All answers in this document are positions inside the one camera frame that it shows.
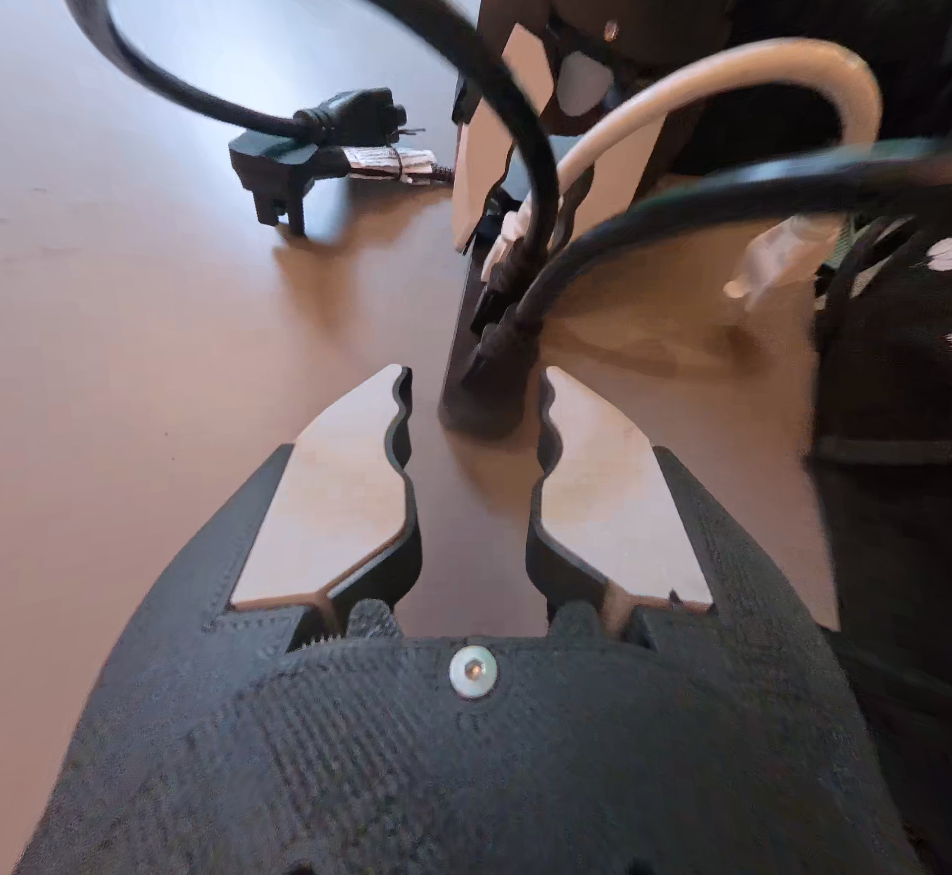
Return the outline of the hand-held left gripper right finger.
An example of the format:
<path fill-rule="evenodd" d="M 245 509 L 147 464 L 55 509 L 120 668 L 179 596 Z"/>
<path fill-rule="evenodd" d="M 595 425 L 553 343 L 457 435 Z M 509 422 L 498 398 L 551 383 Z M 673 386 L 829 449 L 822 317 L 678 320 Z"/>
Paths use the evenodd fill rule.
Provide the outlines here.
<path fill-rule="evenodd" d="M 708 581 L 646 434 L 558 367 L 542 369 L 539 398 L 526 567 L 549 610 L 708 612 Z"/>

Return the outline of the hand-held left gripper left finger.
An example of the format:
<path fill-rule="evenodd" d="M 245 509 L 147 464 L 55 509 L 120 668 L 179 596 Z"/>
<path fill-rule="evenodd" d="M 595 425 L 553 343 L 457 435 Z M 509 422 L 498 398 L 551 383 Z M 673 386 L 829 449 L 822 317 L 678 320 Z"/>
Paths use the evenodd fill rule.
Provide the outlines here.
<path fill-rule="evenodd" d="M 232 591 L 235 610 L 395 607 L 422 569 L 406 466 L 412 371 L 386 366 L 298 435 Z"/>

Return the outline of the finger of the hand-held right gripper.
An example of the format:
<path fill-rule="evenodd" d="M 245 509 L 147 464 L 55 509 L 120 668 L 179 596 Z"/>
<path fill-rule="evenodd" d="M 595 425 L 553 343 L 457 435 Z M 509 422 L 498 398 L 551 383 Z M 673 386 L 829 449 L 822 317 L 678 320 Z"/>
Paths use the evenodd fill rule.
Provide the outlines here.
<path fill-rule="evenodd" d="M 530 105 L 536 111 L 544 109 L 553 95 L 554 82 L 542 40 L 515 24 L 503 59 Z M 512 135 L 481 98 L 470 121 L 461 127 L 458 145 L 451 213 L 457 251 L 467 247 L 490 192 L 505 177 L 513 145 Z"/>
<path fill-rule="evenodd" d="M 599 156 L 593 153 L 594 130 L 569 150 L 557 168 L 563 198 L 556 224 L 557 251 L 628 208 L 664 121 L 657 118 L 640 126 Z"/>

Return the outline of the black power strip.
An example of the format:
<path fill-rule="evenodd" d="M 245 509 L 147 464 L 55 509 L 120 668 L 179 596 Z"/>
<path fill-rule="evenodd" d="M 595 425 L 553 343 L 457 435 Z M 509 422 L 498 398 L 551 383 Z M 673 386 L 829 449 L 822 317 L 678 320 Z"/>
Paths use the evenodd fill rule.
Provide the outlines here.
<path fill-rule="evenodd" d="M 486 440 L 510 435 L 525 415 L 530 372 L 540 354 L 541 326 L 523 329 L 506 313 L 482 332 L 471 329 L 482 295 L 482 267 L 518 203 L 495 190 L 468 243 L 464 281 L 438 406 L 445 429 Z"/>

